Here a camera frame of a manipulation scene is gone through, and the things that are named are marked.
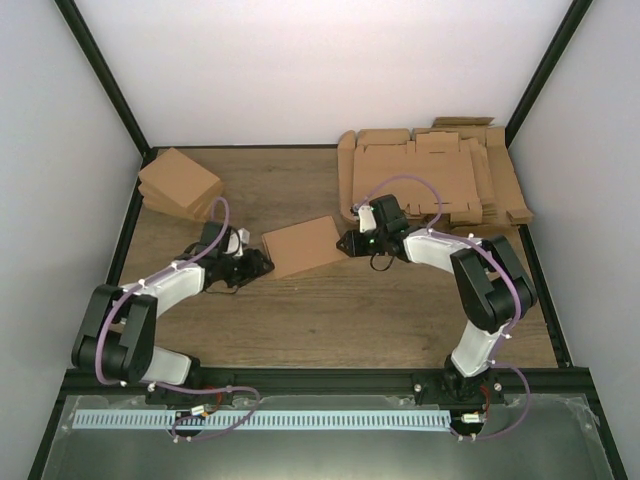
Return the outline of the brown cardboard box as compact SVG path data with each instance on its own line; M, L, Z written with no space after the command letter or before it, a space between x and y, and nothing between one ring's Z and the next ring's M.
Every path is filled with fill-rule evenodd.
M340 235L334 219L324 216L264 233L265 253L274 264L269 279L282 279L345 260L336 243Z

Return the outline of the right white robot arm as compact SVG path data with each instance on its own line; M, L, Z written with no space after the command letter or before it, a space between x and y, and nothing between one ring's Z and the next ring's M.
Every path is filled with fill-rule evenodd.
M511 243L503 235L461 237L412 225L393 195L358 207L356 218L358 227L336 242L347 256L388 256L453 275L467 323L445 361L442 383L451 400L468 402L486 381L501 343L537 302L533 281Z

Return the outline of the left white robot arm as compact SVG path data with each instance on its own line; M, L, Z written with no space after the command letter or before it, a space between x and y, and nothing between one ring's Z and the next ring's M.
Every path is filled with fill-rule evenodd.
M199 361L155 345L157 320L182 301L222 282L237 291L275 265L250 248L249 232L215 221L168 267L134 283L103 284L89 299L71 353L72 365L103 384L160 383L181 403L196 402L204 379Z

